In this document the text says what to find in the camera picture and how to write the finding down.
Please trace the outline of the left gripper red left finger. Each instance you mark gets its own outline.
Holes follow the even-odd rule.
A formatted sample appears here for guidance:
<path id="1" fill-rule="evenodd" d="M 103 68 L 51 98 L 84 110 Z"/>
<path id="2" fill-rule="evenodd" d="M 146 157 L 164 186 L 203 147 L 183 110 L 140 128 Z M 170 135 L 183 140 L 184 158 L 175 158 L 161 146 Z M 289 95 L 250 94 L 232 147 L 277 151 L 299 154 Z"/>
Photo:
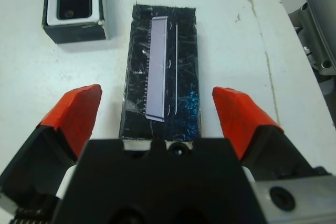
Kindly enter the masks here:
<path id="1" fill-rule="evenodd" d="M 44 116 L 1 174 L 1 198 L 30 206 L 55 197 L 66 171 L 79 159 L 96 121 L 98 84 L 65 93 Z"/>

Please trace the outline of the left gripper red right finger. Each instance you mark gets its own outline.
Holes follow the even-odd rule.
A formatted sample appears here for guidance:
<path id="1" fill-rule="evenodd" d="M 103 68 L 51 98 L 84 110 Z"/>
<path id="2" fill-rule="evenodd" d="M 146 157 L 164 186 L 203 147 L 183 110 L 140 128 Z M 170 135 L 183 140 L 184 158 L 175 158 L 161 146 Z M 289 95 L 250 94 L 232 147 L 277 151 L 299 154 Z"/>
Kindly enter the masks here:
<path id="1" fill-rule="evenodd" d="M 255 180 L 328 175 L 322 166 L 308 163 L 284 130 L 249 95 L 214 87 L 212 96 L 223 135 Z"/>

